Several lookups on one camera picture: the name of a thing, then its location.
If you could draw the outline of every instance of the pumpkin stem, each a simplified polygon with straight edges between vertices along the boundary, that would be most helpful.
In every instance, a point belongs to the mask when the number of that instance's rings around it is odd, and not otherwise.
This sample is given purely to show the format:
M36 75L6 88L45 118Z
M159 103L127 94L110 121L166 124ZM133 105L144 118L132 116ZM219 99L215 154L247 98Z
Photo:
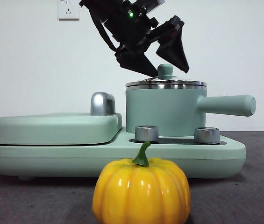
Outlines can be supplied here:
M147 141L142 144L138 155L136 156L135 159L132 160L133 163L143 166L143 167L148 167L149 166L149 161L147 160L145 150L150 146L150 142Z

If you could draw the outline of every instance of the mint green cooking appliance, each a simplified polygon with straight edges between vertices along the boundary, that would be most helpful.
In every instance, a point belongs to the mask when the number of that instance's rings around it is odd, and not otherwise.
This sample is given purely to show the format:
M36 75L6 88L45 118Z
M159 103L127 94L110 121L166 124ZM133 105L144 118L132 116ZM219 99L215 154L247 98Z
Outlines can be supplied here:
M205 113L251 116L253 97L208 98L205 83L178 80L171 66L161 65L153 80L127 84L126 99L127 127L104 92L93 94L88 113L0 118L0 174L98 177L109 162L135 157L152 134L147 156L177 163L188 178L241 171L245 145L204 127Z

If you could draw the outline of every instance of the electrical socket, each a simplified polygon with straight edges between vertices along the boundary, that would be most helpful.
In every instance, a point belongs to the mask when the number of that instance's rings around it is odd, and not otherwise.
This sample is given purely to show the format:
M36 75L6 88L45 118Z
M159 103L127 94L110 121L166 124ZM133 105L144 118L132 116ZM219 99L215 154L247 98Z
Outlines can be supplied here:
M79 20L79 0L58 0L58 19Z

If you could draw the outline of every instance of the gray floor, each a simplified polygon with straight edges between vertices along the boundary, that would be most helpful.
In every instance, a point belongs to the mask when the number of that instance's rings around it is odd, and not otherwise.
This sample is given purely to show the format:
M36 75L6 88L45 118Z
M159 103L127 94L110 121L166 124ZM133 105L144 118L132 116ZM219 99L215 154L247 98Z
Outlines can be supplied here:
M227 179L189 179L187 224L264 224L264 132L222 132L244 143L241 173ZM96 178L0 175L0 224L96 224L91 202Z

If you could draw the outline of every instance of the appliance base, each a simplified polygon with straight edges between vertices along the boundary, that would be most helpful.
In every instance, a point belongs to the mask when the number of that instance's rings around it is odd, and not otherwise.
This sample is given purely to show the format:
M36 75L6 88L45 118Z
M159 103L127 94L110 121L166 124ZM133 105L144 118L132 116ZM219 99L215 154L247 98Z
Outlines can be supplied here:
M123 127L106 144L72 146L0 145L0 174L33 177L98 177L109 162L134 158L141 146ZM175 162L188 178L226 178L239 173L245 163L246 147L220 136L226 144L151 144L147 157Z

